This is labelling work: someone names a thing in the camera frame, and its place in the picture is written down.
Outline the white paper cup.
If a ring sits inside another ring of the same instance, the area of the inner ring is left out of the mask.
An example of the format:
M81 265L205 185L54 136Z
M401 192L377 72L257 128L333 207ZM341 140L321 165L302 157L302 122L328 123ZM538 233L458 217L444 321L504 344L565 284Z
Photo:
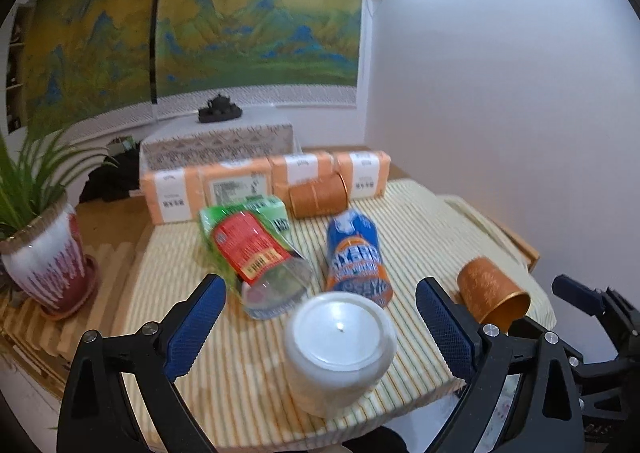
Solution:
M397 351L392 319L373 301L330 291L302 303L285 325L284 371L295 404L334 418L388 371Z

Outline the orange cup near front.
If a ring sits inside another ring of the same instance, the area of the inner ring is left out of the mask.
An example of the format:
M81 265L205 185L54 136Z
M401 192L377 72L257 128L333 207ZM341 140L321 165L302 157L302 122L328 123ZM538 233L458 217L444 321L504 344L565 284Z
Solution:
M525 317L530 306L529 293L486 257L475 258L462 268L458 287L475 321L494 324L505 334L515 321Z

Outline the orange cup by tissues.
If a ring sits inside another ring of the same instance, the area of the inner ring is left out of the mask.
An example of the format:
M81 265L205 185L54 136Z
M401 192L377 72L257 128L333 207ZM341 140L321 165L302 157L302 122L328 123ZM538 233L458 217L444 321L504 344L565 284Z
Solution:
M333 216L348 208L346 183L338 172L294 185L288 197L296 219Z

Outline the corrugated wooden mat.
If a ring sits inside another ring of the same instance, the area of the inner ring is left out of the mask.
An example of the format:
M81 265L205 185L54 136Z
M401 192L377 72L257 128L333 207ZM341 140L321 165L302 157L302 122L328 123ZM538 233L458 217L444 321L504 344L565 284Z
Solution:
M11 307L8 293L1 294L1 332L28 350L70 361L81 335L97 329L103 336L111 330L126 289L136 250L134 244L121 243L89 247L89 255L98 264L98 286L71 317L54 321L46 317L32 299Z

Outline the red pot saucer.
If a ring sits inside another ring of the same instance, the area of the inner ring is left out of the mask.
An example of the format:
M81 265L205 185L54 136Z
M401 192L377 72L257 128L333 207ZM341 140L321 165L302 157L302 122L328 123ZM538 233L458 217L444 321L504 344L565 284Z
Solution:
M65 310L53 311L44 306L39 307L39 313L48 321L62 321L76 314L84 304L96 292L96 288L100 283L99 263L93 255L87 255L85 260L85 285L73 306L69 306Z

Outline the red green label bottle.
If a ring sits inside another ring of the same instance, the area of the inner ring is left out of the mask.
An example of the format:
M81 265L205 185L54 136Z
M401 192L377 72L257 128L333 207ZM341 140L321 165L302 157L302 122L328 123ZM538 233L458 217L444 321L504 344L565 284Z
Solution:
M250 251L236 267L232 287L244 312L254 320L270 320L291 310L304 298L314 280L314 268L290 244L277 251Z

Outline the striped yellow tablecloth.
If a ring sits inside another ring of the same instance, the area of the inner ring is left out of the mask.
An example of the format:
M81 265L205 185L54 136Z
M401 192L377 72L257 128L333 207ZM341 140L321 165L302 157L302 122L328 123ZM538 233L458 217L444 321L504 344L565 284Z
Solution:
M209 440L221 452L271 452L323 447L355 438L425 407L462 387L451 376L414 301L416 284L435 277L460 303L457 277L463 265L487 257L529 293L527 315L547 329L556 325L552 304L521 258L496 243L448 200L461 202L480 224L489 221L459 197L438 196L410 179L387 184L381 198L360 199L352 207L378 229L381 254L394 297L385 312L397 332L390 369L343 417L324 421L299 410L284 375L283 335L288 315L266 321L248 317L233 291L188 375L176 386ZM314 268L310 296L324 291L326 227L329 219L292 220L294 247ZM159 322L188 298L207 273L210 260L198 222L157 226L134 277L121 334Z

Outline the orange tissue pack far left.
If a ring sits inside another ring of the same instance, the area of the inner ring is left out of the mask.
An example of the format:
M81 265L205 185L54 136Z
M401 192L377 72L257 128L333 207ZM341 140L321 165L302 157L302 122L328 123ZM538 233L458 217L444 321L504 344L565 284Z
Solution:
M147 172L140 185L154 225L192 221L206 207L196 167Z

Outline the orange tissue pack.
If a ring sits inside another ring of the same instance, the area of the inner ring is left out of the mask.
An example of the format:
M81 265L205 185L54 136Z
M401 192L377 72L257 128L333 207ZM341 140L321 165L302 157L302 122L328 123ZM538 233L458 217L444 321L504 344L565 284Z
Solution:
M382 197L390 176L390 156L382 150L357 150L333 154L335 170L342 176L350 200Z
M147 172L140 185L154 225L192 221L206 207L196 167Z
M280 198L286 208L291 207L290 190L293 186L329 176L334 171L333 156L324 150L271 156L269 162L272 194Z

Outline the green tissue pack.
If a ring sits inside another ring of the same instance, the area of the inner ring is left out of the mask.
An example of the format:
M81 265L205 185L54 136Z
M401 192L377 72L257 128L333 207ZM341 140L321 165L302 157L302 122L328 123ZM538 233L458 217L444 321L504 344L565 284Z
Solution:
M214 271L228 282L236 280L236 267L250 251L290 248L290 221L284 202L277 196L205 207L198 214L198 224Z

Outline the green potted plant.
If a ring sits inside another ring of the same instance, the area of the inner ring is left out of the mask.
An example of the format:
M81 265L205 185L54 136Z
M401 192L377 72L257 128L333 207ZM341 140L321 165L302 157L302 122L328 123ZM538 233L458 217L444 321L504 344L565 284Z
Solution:
M26 229L84 173L117 162L104 146L66 139L67 127L47 135L25 135L18 150L1 142L1 238Z

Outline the orange tissue pack middle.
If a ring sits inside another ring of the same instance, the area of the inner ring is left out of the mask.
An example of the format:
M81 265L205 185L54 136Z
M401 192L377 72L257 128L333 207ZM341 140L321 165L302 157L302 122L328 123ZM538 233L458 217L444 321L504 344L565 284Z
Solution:
M286 208L291 207L290 190L293 186L329 176L334 171L333 156L324 150L271 156L269 162L272 194L280 198Z

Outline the left landscape painting blind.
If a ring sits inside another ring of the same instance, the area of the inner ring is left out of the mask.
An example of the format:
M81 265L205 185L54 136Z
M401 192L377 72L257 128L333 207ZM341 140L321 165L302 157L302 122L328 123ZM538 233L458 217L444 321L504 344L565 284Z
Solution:
M153 0L36 0L26 36L28 122L48 132L149 101Z

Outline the landscape painting blind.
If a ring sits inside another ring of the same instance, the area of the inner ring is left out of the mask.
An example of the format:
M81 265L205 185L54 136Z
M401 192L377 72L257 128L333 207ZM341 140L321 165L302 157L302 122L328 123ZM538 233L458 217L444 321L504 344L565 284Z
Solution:
M158 0L158 96L356 86L362 0Z
M36 0L26 36L28 122L48 132L149 101L153 0Z

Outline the right landscape painting blind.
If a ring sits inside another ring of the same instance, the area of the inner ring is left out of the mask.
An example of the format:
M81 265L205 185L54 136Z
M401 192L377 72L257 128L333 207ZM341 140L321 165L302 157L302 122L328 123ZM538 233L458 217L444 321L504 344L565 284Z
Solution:
M158 0L158 96L356 86L362 0Z

